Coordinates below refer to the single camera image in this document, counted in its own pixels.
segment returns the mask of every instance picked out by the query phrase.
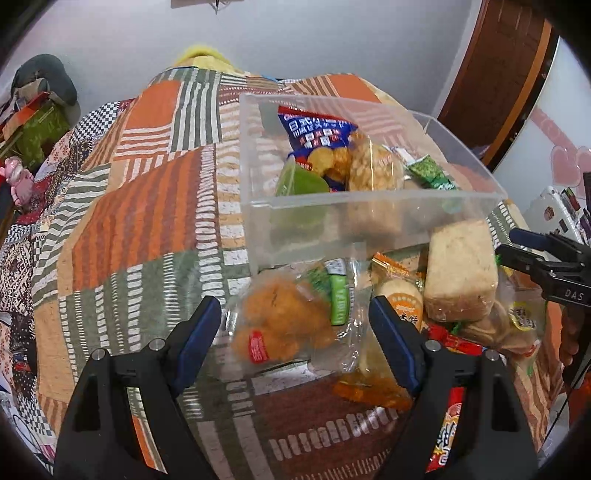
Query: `bed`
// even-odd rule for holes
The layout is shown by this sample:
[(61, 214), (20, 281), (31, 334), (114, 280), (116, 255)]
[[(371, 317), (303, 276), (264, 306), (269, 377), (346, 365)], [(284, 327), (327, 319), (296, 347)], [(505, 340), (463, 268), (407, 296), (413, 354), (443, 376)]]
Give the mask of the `bed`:
[[(137, 351), (165, 338), (205, 295), (224, 305), (248, 284), (238, 177), (243, 92), (399, 105), (349, 74), (288, 82), (181, 66), (157, 75), (136, 99), (91, 112), (56, 145), (38, 175), (35, 212), (11, 227), (0, 251), (0, 395), (49, 469), (95, 348)], [(510, 201), (489, 224), (499, 242), (525, 226)], [(548, 315), (531, 375), (515, 374), (537, 448), (561, 388), (560, 309), (550, 305)], [(334, 375), (306, 364), (256, 379), (236, 369), (216, 380), (207, 363), (226, 361), (227, 341), (216, 338), (196, 384), (179, 398), (220, 479), (373, 476), (396, 411), (334, 396)], [(141, 398), (129, 397), (146, 463), (162, 469)]]

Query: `pink heart decoration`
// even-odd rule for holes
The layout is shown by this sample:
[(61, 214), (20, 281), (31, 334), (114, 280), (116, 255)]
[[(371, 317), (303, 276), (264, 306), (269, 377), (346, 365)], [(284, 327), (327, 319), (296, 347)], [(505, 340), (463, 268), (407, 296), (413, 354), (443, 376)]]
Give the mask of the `pink heart decoration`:
[(581, 173), (581, 181), (577, 186), (577, 197), (585, 198), (585, 185), (583, 183), (583, 173), (591, 171), (591, 149), (580, 147), (575, 155), (577, 165)]
[(575, 159), (569, 159), (569, 154), (564, 147), (556, 145), (552, 149), (550, 165), (552, 180), (555, 184), (576, 187), (581, 182), (581, 171), (575, 163)]

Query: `blue snack bag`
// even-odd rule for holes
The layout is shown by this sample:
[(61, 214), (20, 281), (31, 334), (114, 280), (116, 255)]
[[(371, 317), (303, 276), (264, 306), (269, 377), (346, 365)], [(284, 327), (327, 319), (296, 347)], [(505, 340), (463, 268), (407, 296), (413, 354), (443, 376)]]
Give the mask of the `blue snack bag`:
[(278, 116), (290, 139), (295, 161), (324, 178), (331, 192), (342, 192), (349, 176), (349, 135), (357, 125), (342, 118), (280, 106)]

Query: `striped fabric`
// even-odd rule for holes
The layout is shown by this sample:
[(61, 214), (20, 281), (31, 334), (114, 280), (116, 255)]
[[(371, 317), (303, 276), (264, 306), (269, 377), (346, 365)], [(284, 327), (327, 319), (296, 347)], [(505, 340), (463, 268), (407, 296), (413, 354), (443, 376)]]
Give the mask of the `striped fabric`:
[[(203, 297), (226, 306), (249, 284), (239, 176), (238, 100), (245, 92), (387, 103), (395, 120), (354, 106), (341, 113), (372, 135), (408, 142), (412, 151), (434, 148), (422, 132), (409, 137), (401, 127), (410, 113), (353, 75), (275, 82), (179, 67), (156, 76), (119, 114), (67, 193), (58, 195), (61, 203), (43, 216), (46, 232), (35, 243), (31, 295), (43, 366), (39, 401), (56, 433), (95, 348), (114, 355), (138, 351), (187, 320)], [(248, 121), (249, 131), (262, 131), (256, 112)], [(282, 148), (268, 138), (257, 143), (269, 191), (282, 167)], [(489, 221), (499, 242), (520, 224), (506, 204)], [(227, 333), (218, 333), (197, 382), (178, 399), (220, 478), (375, 475), (392, 445), (396, 411), (336, 397), (336, 376), (306, 363), (250, 378), (228, 355), (229, 342)], [(560, 385), (556, 365), (552, 351), (542, 350), (533, 376), (515, 380), (538, 446)], [(208, 374), (212, 369), (222, 372), (220, 380)], [(141, 396), (130, 391), (129, 401), (144, 458), (163, 470)]]

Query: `yellow fuzzy object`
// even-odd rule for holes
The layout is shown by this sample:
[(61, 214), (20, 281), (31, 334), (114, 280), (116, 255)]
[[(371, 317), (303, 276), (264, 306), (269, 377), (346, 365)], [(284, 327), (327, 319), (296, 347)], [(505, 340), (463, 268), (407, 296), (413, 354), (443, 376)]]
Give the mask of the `yellow fuzzy object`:
[(217, 70), (224, 73), (243, 73), (215, 48), (205, 45), (193, 45), (189, 47), (175, 62), (175, 67), (199, 67), (208, 70)]

